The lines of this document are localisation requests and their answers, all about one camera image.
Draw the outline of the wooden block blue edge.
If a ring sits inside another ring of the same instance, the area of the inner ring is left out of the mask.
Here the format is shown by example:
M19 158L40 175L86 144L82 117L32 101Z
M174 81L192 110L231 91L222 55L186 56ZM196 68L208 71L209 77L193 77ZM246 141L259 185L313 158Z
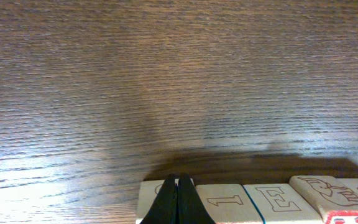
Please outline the wooden block blue edge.
M322 224L321 216L289 184L248 184L243 188L265 224Z

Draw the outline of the red E letter block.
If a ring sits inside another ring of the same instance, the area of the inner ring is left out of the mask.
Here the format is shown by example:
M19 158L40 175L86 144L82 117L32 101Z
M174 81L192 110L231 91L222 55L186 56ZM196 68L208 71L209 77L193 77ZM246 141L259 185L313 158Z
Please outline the red E letter block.
M358 193L328 175L294 175L289 184L325 224L358 224Z

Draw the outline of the wooden block with drawing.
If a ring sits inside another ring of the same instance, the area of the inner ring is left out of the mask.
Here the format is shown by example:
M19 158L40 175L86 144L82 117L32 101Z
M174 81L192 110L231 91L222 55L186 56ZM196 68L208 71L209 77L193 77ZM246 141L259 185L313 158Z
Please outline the wooden block with drawing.
M179 179L175 179L175 183L177 185L178 190L178 181ZM136 223L140 224L143 218L146 216L147 212L151 208L164 180L153 180L153 181L145 181L140 185L139 191L139 203L137 207L137 215L136 215Z

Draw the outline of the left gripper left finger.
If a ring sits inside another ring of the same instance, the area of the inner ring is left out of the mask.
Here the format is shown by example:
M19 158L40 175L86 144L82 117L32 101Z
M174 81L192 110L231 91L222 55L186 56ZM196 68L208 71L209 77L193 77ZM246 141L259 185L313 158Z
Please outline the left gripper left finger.
M164 180L151 208L141 224L174 224L177 214L177 185L175 174Z

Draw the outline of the red A letter block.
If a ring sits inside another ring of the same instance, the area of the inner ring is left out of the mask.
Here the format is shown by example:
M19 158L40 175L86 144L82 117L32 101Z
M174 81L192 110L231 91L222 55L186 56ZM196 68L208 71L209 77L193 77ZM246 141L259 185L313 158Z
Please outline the red A letter block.
M196 191L215 223L264 223L240 184L197 185Z

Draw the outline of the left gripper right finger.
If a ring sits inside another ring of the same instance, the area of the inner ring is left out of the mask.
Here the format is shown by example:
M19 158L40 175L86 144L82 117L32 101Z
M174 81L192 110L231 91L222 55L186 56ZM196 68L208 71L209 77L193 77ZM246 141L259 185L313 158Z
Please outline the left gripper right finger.
M177 194L177 223L215 224L186 173L180 174Z

